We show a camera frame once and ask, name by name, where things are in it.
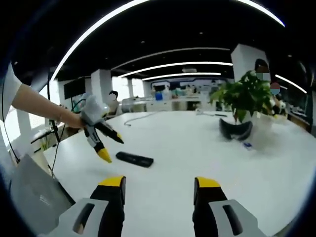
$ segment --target ceiling light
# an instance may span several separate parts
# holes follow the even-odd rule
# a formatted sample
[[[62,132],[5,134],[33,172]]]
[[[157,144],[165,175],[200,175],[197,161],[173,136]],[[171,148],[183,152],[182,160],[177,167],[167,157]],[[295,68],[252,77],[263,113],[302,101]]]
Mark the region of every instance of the ceiling light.
[[[130,64],[130,63],[133,63],[133,62],[145,59],[145,58],[150,58],[150,57],[154,57],[154,56],[165,54],[165,53],[173,53],[173,52],[180,52],[180,51],[186,51],[186,50],[224,50],[224,51],[230,51],[229,48],[216,48],[216,47],[177,48],[177,49],[162,51],[162,52],[158,52],[158,53],[152,53],[152,54],[148,54],[148,55],[145,55],[145,56],[142,56],[142,57],[139,57],[139,58],[135,58],[135,59],[132,59],[130,61],[124,62],[124,63],[122,63],[120,65],[117,65],[117,66],[111,68],[111,70],[120,68],[120,67],[122,67],[122,66],[124,66],[126,64]]]
[[[283,81],[286,81],[287,83],[290,83],[291,85],[295,86],[296,88],[298,88],[299,90],[301,90],[301,91],[304,92],[305,94],[307,93],[306,90],[304,90],[303,88],[301,88],[300,86],[298,86],[298,85],[295,84],[294,82],[292,82],[292,81],[290,81],[290,80],[288,80],[288,79],[286,79],[286,78],[283,78],[283,77],[281,77],[281,76],[279,76],[279,75],[276,75],[276,77],[277,77],[277,78],[280,78],[280,79],[283,80]]]
[[[124,4],[123,6],[120,6],[119,8],[115,9],[114,11],[111,11],[109,14],[105,15],[104,17],[102,17],[100,20],[98,20],[96,23],[94,23],[88,30],[86,30],[80,37],[78,40],[76,40],[76,42],[70,47],[70,49],[67,51],[67,53],[65,54],[65,56],[62,58],[62,60],[60,61],[60,63],[58,64],[56,70],[54,71],[54,74],[51,77],[51,80],[54,80],[58,74],[58,72],[61,70],[62,66],[64,65],[64,63],[67,61],[67,59],[70,57],[70,55],[75,51],[75,49],[92,33],[94,32],[96,29],[98,29],[100,26],[102,26],[105,22],[107,22],[108,20],[110,20],[111,18],[115,17],[116,15],[136,6],[139,4],[142,4],[144,2],[147,2],[150,0],[133,0],[127,4]],[[250,0],[237,0],[240,1],[242,3],[245,3],[251,7],[254,7],[256,9],[258,9],[259,11],[265,13],[266,15],[270,16],[271,18],[273,18],[274,20],[276,20],[277,22],[279,22],[281,25],[283,25],[285,27],[285,25],[283,24],[283,22],[281,20],[279,20],[274,14],[272,14],[271,12],[269,12],[268,10],[266,10],[265,8],[263,8],[262,6],[258,5],[257,3],[254,3]]]
[[[86,32],[84,32],[79,39],[70,47],[70,49],[68,50],[68,52],[65,54],[65,56],[63,57],[63,59],[60,61],[60,63],[58,64],[53,76],[51,77],[51,80],[54,80],[58,74],[58,72],[60,71],[60,69],[62,68],[62,66],[64,65],[64,63],[66,62],[66,60],[69,58],[69,56],[74,52],[74,50],[92,33],[94,32],[96,29],[98,29],[100,26],[102,26],[105,22],[107,22],[108,20],[110,20],[111,18],[115,17],[116,15],[130,9],[131,7],[134,7],[138,4],[147,2],[150,0],[134,0],[131,1],[127,4],[124,4],[123,6],[120,6],[119,8],[115,9],[114,11],[111,11],[109,14],[105,15],[104,17],[102,17],[100,20],[98,20],[96,23],[94,23]]]
[[[197,76],[197,75],[213,75],[213,76],[220,76],[220,73],[177,73],[177,74],[168,74],[168,75],[162,75],[157,77],[151,77],[151,78],[144,78],[143,80],[152,80],[152,79],[158,79],[158,78],[170,78],[170,77],[177,77],[177,76]]]
[[[247,4],[248,6],[254,7],[255,9],[257,9],[257,10],[263,12],[264,14],[270,16],[276,22],[278,22],[279,24],[281,24],[282,26],[285,27],[285,24],[280,19],[278,19],[272,12],[268,11],[264,7],[260,6],[259,4],[255,3],[253,1],[250,1],[250,0],[236,0],[236,1],[240,1],[240,2],[242,2],[244,4]]]
[[[158,68],[165,68],[165,67],[172,67],[172,66],[180,66],[180,65],[196,65],[196,64],[212,64],[212,65],[225,65],[225,66],[232,66],[232,63],[222,63],[222,62],[185,62],[185,63],[170,63],[170,64],[164,64],[164,65],[159,65],[159,66],[154,66],[154,67],[150,67],[150,68],[144,68],[144,69],[140,69],[134,72],[130,72],[130,73],[126,73],[124,75],[118,76],[119,78],[123,78],[135,73],[141,73],[144,71],[148,71],[148,70],[153,70],[153,69],[158,69]]]

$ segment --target chair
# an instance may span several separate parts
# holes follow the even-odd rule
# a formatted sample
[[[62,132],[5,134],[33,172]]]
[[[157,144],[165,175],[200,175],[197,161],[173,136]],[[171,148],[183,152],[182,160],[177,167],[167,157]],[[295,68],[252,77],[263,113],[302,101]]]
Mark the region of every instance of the chair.
[[[234,125],[219,119],[220,131],[222,135],[229,140],[232,140],[233,138],[236,138],[239,141],[247,139],[250,136],[252,127],[253,124],[251,121]]]

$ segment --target white pillar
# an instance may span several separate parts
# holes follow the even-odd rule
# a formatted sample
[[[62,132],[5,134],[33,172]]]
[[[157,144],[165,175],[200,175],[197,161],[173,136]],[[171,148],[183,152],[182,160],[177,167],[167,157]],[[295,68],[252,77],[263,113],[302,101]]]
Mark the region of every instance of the white pillar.
[[[129,97],[134,97],[132,79],[127,79],[127,86],[128,86]]]
[[[143,81],[143,88],[144,88],[144,96],[149,97],[152,92],[152,89],[150,87],[150,82]]]
[[[88,94],[92,94],[91,78],[86,78],[84,80],[84,83],[85,83],[85,92]]]
[[[231,54],[235,81],[239,81],[241,77],[250,70],[255,70],[257,59],[263,59],[269,65],[266,53],[257,48],[238,44]]]
[[[64,82],[58,82],[58,94],[59,94],[59,103],[65,105],[65,94],[64,94]]]
[[[113,90],[110,70],[98,69],[91,74],[92,94],[99,102],[109,102],[109,93]]]

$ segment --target white cable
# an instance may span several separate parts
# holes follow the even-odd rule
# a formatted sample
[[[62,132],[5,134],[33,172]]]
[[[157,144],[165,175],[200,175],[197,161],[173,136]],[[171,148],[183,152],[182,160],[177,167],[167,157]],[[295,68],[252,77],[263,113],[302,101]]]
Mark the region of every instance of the white cable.
[[[205,113],[203,110],[201,109],[196,109],[196,115],[207,115],[207,116],[211,116],[211,117],[215,117],[215,116],[219,116],[219,117],[227,117],[227,115],[220,115],[220,114],[213,114],[213,115],[210,115],[210,114],[207,114]]]
[[[126,122],[124,123],[124,125],[131,127],[131,124],[127,124],[128,122],[132,122],[132,121],[135,121],[135,120],[138,120],[138,119],[144,119],[144,118],[147,118],[147,117],[149,117],[149,116],[151,116],[151,115],[155,115],[155,114],[158,114],[158,113],[160,113],[160,112],[165,112],[165,111],[166,111],[166,110],[157,111],[157,112],[154,112],[154,113],[149,114],[149,115],[145,115],[145,116],[142,116],[142,117],[129,119],[128,121],[126,121]]]

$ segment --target black cable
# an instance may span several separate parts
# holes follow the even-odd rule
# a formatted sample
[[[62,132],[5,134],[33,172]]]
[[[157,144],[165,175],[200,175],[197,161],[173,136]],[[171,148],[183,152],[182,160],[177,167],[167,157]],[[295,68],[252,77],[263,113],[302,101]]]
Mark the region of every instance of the black cable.
[[[75,107],[76,107],[80,102],[82,102],[82,101],[86,101],[86,99],[81,99],[81,100],[79,100],[77,103],[75,103],[75,105],[74,105],[74,106],[72,107],[72,109],[71,109],[71,112],[73,112],[74,109],[75,109]],[[63,133],[64,133],[64,130],[65,130],[65,127],[66,127],[66,124],[64,124],[63,130],[61,131],[61,134],[60,134],[60,141],[57,143],[57,147],[56,147],[56,152],[55,152],[55,157],[54,157],[53,166],[52,166],[52,168],[50,169],[52,177],[55,176],[53,171],[54,171],[54,167],[55,167],[55,163],[56,163],[57,151],[58,151],[58,147],[59,147],[59,144],[60,144],[60,142],[61,142],[61,139],[62,139],[62,137],[63,137]]]
[[[49,90],[49,83],[50,83],[50,79],[51,79],[51,73],[48,69],[48,76],[47,76],[47,98],[48,100],[50,100],[50,90]],[[49,120],[51,122],[51,126],[53,127],[53,130],[54,130],[54,134],[55,134],[55,137],[57,139],[57,142],[60,142],[60,137],[58,136],[58,128],[55,124],[55,121],[50,119]]]
[[[8,138],[9,145],[10,145],[10,147],[11,147],[11,150],[12,150],[12,152],[13,152],[14,156],[15,156],[15,160],[16,160],[16,162],[17,162],[17,163],[19,163],[19,162],[20,162],[20,159],[18,158],[18,156],[16,155],[16,153],[15,153],[15,151],[14,151],[13,147],[12,147],[12,144],[11,144],[11,142],[10,142],[10,139],[9,139],[8,133],[7,133],[7,131],[6,131],[5,122],[4,122],[4,111],[3,111],[3,103],[4,103],[4,101],[3,101],[3,94],[4,94],[4,85],[5,85],[5,81],[6,81],[6,80],[5,80],[5,78],[4,78],[4,80],[3,80],[3,86],[2,86],[2,103],[1,103],[2,118],[3,118],[3,126],[4,126],[4,130],[5,130],[6,136],[7,136],[7,138]]]

